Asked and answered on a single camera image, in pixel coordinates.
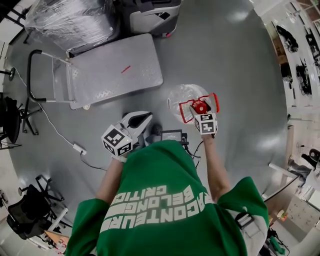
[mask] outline power adapter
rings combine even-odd
[[[87,154],[87,151],[86,151],[83,147],[79,146],[79,145],[76,144],[76,143],[73,144],[73,148],[74,148],[76,151],[82,153],[82,155],[86,155],[86,154]]]

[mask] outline green sweatshirt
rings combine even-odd
[[[237,226],[234,217],[244,212],[260,235]],[[268,210],[250,177],[215,204],[192,158],[166,140],[129,155],[111,205],[80,203],[66,255],[246,256],[259,252],[267,229]]]

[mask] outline marker cube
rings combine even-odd
[[[110,125],[101,139],[103,146],[115,157],[120,157],[133,149],[132,139],[113,125]]]
[[[194,116],[194,125],[201,135],[216,134],[218,129],[216,114],[197,114]]]

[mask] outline clear plastic bag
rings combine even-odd
[[[24,27],[36,40],[46,37],[63,50],[77,53],[107,42],[116,22],[112,0],[38,0]]]
[[[196,100],[201,96],[208,95],[208,92],[202,87],[195,84],[182,84],[175,87],[168,96],[168,107],[171,113],[181,122],[184,123],[182,118],[182,112],[185,120],[191,120],[193,118],[190,112],[190,105],[184,104],[180,108],[180,103],[187,102],[188,100]],[[188,125],[193,125],[194,122],[188,122]]]

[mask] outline gray floor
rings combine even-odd
[[[8,59],[24,80],[31,50],[64,56],[49,42],[31,40],[30,45],[22,44],[25,36],[13,45]],[[187,132],[193,152],[200,135],[192,125],[176,120],[167,107],[167,98],[175,86],[196,84],[219,97],[216,144],[232,184],[251,176],[258,189],[265,190],[275,174],[268,163],[284,164],[287,110],[272,42],[250,2],[186,0],[176,32],[170,38],[156,39],[155,46],[164,78],[160,88],[93,105],[88,111],[71,110],[63,103],[43,104],[57,129],[85,147],[88,162],[107,167],[111,156],[100,140],[104,131],[124,112],[152,111],[154,120],[161,122],[164,129]],[[49,58],[34,58],[31,83],[36,96],[50,96],[51,72]],[[12,82],[5,82],[4,91],[18,102],[26,99],[26,88],[18,75]],[[50,176],[63,193],[70,209],[69,219],[73,220],[78,203],[94,197],[105,172],[84,165],[79,153],[55,133],[43,113],[33,120],[39,136],[21,133],[18,142],[22,147],[10,151],[16,173],[26,184],[33,183],[38,174]],[[206,186],[204,159],[198,173]]]

